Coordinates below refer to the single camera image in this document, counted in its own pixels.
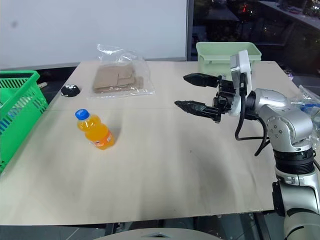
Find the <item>beige tabletop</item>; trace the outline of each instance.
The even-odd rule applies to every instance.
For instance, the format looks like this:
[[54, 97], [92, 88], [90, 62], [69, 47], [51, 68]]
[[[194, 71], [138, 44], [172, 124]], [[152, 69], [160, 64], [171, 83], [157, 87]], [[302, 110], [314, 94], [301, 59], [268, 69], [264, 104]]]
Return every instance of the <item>beige tabletop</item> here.
[[[148, 62], [156, 93], [88, 99], [97, 62], [82, 62], [67, 83], [73, 98], [57, 95], [0, 177], [0, 225], [80, 225], [273, 209], [272, 149], [254, 157], [260, 142], [236, 141], [238, 118], [220, 124], [187, 114], [176, 100], [212, 104], [216, 89], [183, 76], [196, 62]], [[275, 62], [254, 66], [253, 87], [298, 93]], [[100, 116], [116, 144], [99, 150], [77, 129], [74, 112]], [[260, 136], [246, 121], [241, 136]]]

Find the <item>plastic bottle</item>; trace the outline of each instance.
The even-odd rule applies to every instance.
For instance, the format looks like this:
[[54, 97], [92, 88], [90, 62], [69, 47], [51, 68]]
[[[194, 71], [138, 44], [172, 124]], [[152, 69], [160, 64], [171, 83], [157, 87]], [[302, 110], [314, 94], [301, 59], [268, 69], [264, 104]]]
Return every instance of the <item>plastic bottle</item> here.
[[75, 116], [78, 119], [78, 128], [98, 149], [104, 150], [115, 144], [111, 131], [101, 123], [97, 115], [89, 114], [86, 109], [79, 109], [75, 112]]

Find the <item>blue bottle cap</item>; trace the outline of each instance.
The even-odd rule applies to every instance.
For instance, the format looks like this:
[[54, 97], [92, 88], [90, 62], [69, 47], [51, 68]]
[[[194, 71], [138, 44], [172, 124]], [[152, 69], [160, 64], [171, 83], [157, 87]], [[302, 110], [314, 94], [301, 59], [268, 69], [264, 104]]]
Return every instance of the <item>blue bottle cap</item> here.
[[89, 112], [86, 109], [79, 109], [78, 111], [75, 112], [74, 115], [79, 120], [85, 120], [90, 116]]

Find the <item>black computer mouse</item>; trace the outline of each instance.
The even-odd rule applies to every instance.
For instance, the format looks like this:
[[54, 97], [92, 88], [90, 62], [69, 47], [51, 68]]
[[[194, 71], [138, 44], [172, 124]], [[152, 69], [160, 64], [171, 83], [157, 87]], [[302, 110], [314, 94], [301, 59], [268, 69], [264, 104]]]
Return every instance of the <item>black computer mouse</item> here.
[[61, 88], [61, 95], [66, 97], [74, 97], [80, 93], [80, 89], [77, 85], [67, 84]]

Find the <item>floor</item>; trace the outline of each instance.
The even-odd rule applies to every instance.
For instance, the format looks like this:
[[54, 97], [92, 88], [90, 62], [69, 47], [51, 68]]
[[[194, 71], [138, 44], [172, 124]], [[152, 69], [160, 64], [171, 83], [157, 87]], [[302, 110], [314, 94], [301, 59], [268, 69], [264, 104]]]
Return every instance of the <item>floor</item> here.
[[[271, 240], [283, 240], [284, 218], [276, 213], [265, 214]], [[259, 240], [252, 213], [203, 216], [197, 218], [166, 219], [165, 228], [183, 228], [202, 231], [223, 240]], [[117, 232], [148, 227], [146, 222], [122, 223]], [[0, 226], [0, 240], [94, 240], [105, 236], [105, 228], [80, 226]]]

